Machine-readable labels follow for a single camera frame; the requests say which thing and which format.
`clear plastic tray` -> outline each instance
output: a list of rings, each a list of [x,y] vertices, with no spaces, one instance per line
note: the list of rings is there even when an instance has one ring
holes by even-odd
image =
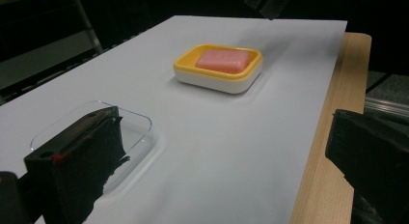
[[[58,133],[72,125],[81,117],[99,109],[111,107],[113,105],[103,101],[87,102],[73,111],[69,112],[65,117],[41,131],[31,142],[30,149],[34,151],[48,140],[56,136]],[[121,120],[121,133],[123,139],[123,149],[126,153],[124,157],[129,157],[129,160],[116,169],[115,173],[108,179],[104,185],[103,193],[107,194],[114,190],[123,180],[132,172],[133,169],[148,155],[152,150],[155,141],[152,133],[152,122],[150,118],[124,110],[119,107]]]

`wooden table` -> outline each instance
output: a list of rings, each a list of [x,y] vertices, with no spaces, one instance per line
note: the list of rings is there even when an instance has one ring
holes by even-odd
[[[364,112],[371,37],[345,33],[291,223],[350,223],[354,189],[325,157],[336,109]]]

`white tabletop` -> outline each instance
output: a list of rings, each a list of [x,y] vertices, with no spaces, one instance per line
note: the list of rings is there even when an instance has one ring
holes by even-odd
[[[345,26],[174,16],[1,106],[0,170],[22,176],[39,131],[100,99],[150,117],[157,151],[87,223],[287,223]],[[263,72],[239,95],[176,81],[204,42],[260,50]]]

